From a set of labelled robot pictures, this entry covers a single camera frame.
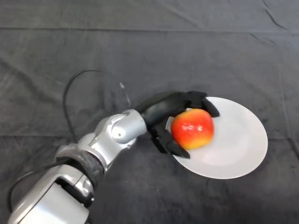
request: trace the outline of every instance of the black cloth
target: black cloth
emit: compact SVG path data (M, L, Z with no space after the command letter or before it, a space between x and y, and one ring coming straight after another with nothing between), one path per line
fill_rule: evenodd
M263 164L235 180L187 171L142 137L114 163L91 207L95 223L298 223L299 2L294 0L2 0L1 188L78 137L168 90L203 91L249 108L269 138ZM24 181L14 200L38 177ZM5 194L0 221L6 222Z

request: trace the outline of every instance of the silver robot arm segment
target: silver robot arm segment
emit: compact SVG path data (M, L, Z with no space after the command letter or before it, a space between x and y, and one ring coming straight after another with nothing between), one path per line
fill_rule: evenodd
M103 119L96 130L78 144L62 146L56 159L69 157L76 163L51 168L18 203L8 223L89 223L87 207L94 200L93 191L98 181L95 179L103 176L118 154L131 148L136 138L146 132L141 114L127 110ZM98 165L103 172L94 168Z

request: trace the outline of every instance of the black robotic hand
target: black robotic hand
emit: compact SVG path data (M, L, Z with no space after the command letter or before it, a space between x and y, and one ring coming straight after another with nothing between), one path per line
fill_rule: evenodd
M186 108L203 109L212 118L219 117L218 110L206 97L205 92L175 92L165 97L153 97L136 107L160 152L190 158L189 153L175 142L172 135L160 123L170 116L176 117Z

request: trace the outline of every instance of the plate rim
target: plate rim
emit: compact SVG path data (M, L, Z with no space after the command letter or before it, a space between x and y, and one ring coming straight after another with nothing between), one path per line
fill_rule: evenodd
M181 157L179 157L179 156L175 156L175 155L173 155L173 157L176 159L176 161L179 162L179 164L180 164L181 166L183 166L183 167L186 168L187 170L190 170L191 172L193 172L193 173L195 173L195 174L198 174L198 175L200 175L200 176L204 176L204 177L212 178L212 179L219 179L219 180L235 179L235 178L242 177L242 176L245 176L245 175L247 175L247 174L253 172L255 169L257 169L257 168L262 164L262 162L264 161L264 159L265 159L265 157L266 157L266 155L267 155L267 152L268 152L268 144L269 144L269 141L268 141L268 135L267 135L267 132L266 132L265 127L263 126L261 120L260 120L260 119L259 119L259 118L258 118L252 111L251 111L251 110L249 110L247 107L245 107L245 106L243 106L243 105L241 105L241 104L239 104L239 103L237 103L237 102L235 102L235 101L233 101L233 100L226 99L226 98L221 98L221 97L207 97L208 100L209 100L209 98L224 99L224 100L231 101L231 102L233 102L233 103L235 103L235 104L238 104L239 106L244 107L246 110L250 111L250 112L251 112L251 113L258 119L258 121L260 122L260 124L261 124L262 127L263 127L263 132L264 132L265 137L266 137L266 147L265 147L266 150L264 151L264 154L261 156L261 161L257 164L256 167L254 167L252 170L250 170L250 171L248 171L248 172L246 172L246 173L244 173L244 174L235 175L235 176L232 176L232 177L220 177L220 176L215 177L215 176L205 175L205 174L199 173L199 172L197 172L197 171L194 171L192 168L188 168L188 167L186 167L184 164L182 164L182 162L180 161ZM165 126L165 129L166 129L166 130L167 130L167 127L168 127L168 125L169 125L168 123L169 123L169 121L170 121L171 118L172 118L172 117L169 117L169 118L167 119L166 126Z

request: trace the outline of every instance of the wire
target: wire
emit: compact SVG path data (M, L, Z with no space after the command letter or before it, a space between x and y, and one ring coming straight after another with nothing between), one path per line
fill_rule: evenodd
M18 184L19 182L21 182L24 178L26 178L26 177L28 177L28 176L31 176L31 175L33 175L33 174L37 174L37 173L39 173L39 172L45 171L45 170L47 170L47 169L50 169L50 168L53 168L53 167L56 167L56 166L63 165L63 164L65 164L66 162L67 162L67 160L60 160L60 161L58 161L58 162L55 162L55 163L53 163L53 164L50 164L50 165L41 167L41 168L39 168L38 170L35 170L35 171L27 172L27 173L25 173L24 175L20 176L20 177L16 180L16 182L14 182L14 184L9 188L9 190L8 190L8 192L7 192L7 198L6 198L6 200L7 200L7 208L8 208L8 211L9 211L10 213L13 212L11 196L12 196L12 194L13 194L13 190L14 190L14 188L17 186L17 184Z
M76 135L75 135L75 131L74 131L74 126L72 125L71 123L71 119L70 119L70 116L69 116L69 113L67 111L67 107L66 107L66 97L67 97L67 93L70 89L70 86L72 84L72 82L81 74L85 73L85 72L89 72L89 71L95 71L95 72L99 72L99 73L102 73L103 71L101 70L98 70L98 69L85 69L85 70L82 70L78 73L76 73L75 75L73 75L69 82L67 83L65 89L64 89L64 92L63 92L63 95L62 95L62 106L63 106L63 111L64 111L64 116L65 116L65 119L67 121L67 125L68 125L68 128L69 128L69 131L72 135L72 138L73 138L73 141L75 143L77 143L77 138L76 138ZM42 172L42 171L45 171L47 169L50 169L50 168L53 168L53 167L56 167L56 166L60 166L60 165L63 165L67 162L67 160L61 160L61 161L58 161L58 162L55 162L53 164L50 164L50 165L47 165L47 166L44 166L44 167L41 167L39 170L35 170L35 171L29 171L27 173L25 173L24 175L22 175L21 177L19 177L16 182L8 189L8 192L7 192L7 208L9 210L10 213L12 213L13 209L12 209L12 201L11 201L11 197L12 197L12 193L13 193L13 190L15 189L15 187L18 185L19 182L21 182L24 178L28 177L28 176L31 176L33 174L37 174L39 172Z
M67 85L66 85L66 87L65 87L65 89L64 89L64 93L63 93L63 95L62 95L62 107L63 107L63 111L64 111L64 117L65 117L65 119L66 119L67 126L68 126L68 128L69 128L69 131L70 131L70 133L71 133L72 140L73 140L74 143L77 143L78 140L77 140L77 137L76 137L76 135L75 135L75 129L74 129L74 126L73 126L73 124L72 124L72 122L71 122L70 115L69 115L69 113L68 113L68 111L67 111L67 107L66 107L66 97L67 97L67 93L68 93L68 91L69 91L69 89L70 89L70 86L71 86L72 82L73 82L79 75L81 75L81 74L83 74L83 73L85 73L85 72L89 72L89 71L95 71L95 72L99 72L99 73L102 73L102 72L103 72L103 71L98 70L98 69L85 69L85 70L82 70L82 71L76 73L75 75L73 75L73 76L70 78L69 82L67 83Z

